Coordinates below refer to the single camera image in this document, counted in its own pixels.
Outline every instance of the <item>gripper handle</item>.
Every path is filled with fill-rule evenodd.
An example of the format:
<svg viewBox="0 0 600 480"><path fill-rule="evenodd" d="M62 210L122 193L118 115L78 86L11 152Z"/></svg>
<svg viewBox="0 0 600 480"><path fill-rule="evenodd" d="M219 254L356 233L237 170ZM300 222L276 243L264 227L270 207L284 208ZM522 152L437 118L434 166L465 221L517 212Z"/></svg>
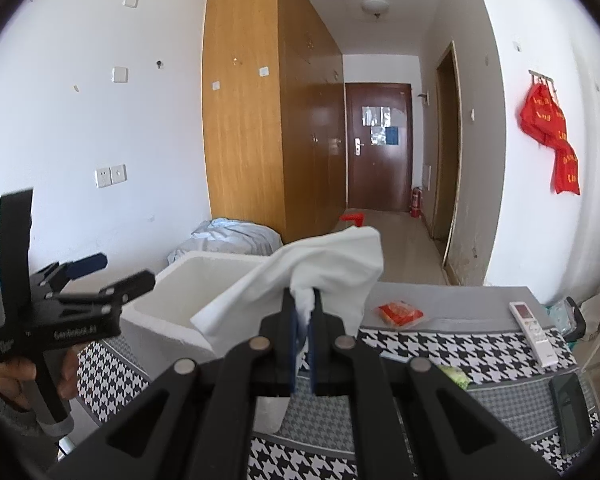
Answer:
<svg viewBox="0 0 600 480"><path fill-rule="evenodd" d="M69 401L58 395L62 361L66 352L66 348L48 350L39 359L33 359L36 379L22 383L22 390L36 413L40 428L56 438L66 436L74 429Z"/></svg>

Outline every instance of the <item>remote control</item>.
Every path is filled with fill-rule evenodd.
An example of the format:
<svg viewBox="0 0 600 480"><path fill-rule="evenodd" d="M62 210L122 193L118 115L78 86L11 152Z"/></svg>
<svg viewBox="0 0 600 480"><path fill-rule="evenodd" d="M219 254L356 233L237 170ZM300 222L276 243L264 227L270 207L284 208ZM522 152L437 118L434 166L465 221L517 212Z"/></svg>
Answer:
<svg viewBox="0 0 600 480"><path fill-rule="evenodd" d="M522 332L525 333L526 339L529 341L534 355L542 368L557 365L558 356L555 353L554 347L526 303L524 301L512 301L509 303L509 308L520 325Z"/></svg>

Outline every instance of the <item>wooden wardrobe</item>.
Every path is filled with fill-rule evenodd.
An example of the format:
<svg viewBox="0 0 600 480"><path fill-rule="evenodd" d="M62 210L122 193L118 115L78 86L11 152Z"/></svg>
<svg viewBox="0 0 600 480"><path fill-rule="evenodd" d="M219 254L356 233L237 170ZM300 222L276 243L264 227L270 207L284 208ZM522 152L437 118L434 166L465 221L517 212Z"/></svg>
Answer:
<svg viewBox="0 0 600 480"><path fill-rule="evenodd" d="M267 225L285 243L334 228L346 201L342 54L309 0L206 1L202 115L214 217Z"/></svg>

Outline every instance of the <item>silver bolt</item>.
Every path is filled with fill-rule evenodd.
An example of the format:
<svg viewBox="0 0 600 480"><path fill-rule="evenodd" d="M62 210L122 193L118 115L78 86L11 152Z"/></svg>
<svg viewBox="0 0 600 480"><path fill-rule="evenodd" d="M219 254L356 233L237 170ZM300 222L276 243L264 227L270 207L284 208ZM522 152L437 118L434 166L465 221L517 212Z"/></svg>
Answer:
<svg viewBox="0 0 600 480"><path fill-rule="evenodd" d="M334 344L340 350L351 350L356 345L356 340L350 335L339 335Z"/></svg>
<svg viewBox="0 0 600 480"><path fill-rule="evenodd" d="M431 361L425 359L424 357L414 357L411 361L409 361L409 364L416 372L424 373L431 370Z"/></svg>
<svg viewBox="0 0 600 480"><path fill-rule="evenodd" d="M266 350L269 348L271 341L264 337L263 335L257 335L256 337L252 337L249 339L249 346L251 350Z"/></svg>
<svg viewBox="0 0 600 480"><path fill-rule="evenodd" d="M179 375L190 374L196 369L196 364L191 359L178 359L173 365L173 371Z"/></svg>

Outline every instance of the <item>tiled floor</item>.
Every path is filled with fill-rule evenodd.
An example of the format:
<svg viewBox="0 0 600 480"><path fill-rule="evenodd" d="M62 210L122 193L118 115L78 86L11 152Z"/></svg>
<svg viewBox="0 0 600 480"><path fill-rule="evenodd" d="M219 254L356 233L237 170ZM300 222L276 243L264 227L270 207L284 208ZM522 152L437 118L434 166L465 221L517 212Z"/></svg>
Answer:
<svg viewBox="0 0 600 480"><path fill-rule="evenodd" d="M362 212L365 214L365 225L375 227L382 239L384 273L380 281L448 284L440 255L422 219L412 218L407 213ZM340 222L335 230L339 231L348 225Z"/></svg>

